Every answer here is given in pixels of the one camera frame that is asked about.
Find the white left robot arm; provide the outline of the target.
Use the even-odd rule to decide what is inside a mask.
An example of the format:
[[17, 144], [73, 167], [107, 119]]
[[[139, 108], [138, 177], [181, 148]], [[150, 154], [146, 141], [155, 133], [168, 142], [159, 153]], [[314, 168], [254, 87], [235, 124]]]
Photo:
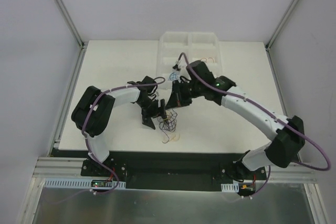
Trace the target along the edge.
[[84, 136], [88, 155], [95, 161], [92, 169], [99, 176], [106, 176], [111, 170], [111, 164], [106, 160], [109, 156], [107, 143], [100, 135], [109, 123], [112, 109], [136, 103], [141, 108], [142, 124], [154, 130], [154, 118], [167, 118], [165, 101], [152, 98], [157, 86], [164, 82], [164, 77], [145, 76], [142, 81], [130, 81], [106, 91], [87, 87], [71, 114], [71, 120]]

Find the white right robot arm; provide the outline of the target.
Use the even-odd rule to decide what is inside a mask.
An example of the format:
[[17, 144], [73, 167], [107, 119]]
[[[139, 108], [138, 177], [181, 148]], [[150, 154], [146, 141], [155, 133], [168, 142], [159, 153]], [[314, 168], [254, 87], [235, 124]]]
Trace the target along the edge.
[[247, 101], [244, 92], [231, 79], [215, 78], [205, 62], [197, 60], [187, 67], [190, 80], [174, 80], [167, 108], [189, 106], [194, 98], [206, 100], [234, 111], [262, 131], [270, 140], [256, 150], [247, 151], [233, 169], [242, 179], [250, 178], [255, 170], [274, 164], [286, 168], [303, 148], [305, 140], [295, 132], [304, 133], [303, 120], [298, 116], [288, 118], [275, 112], [266, 113]]

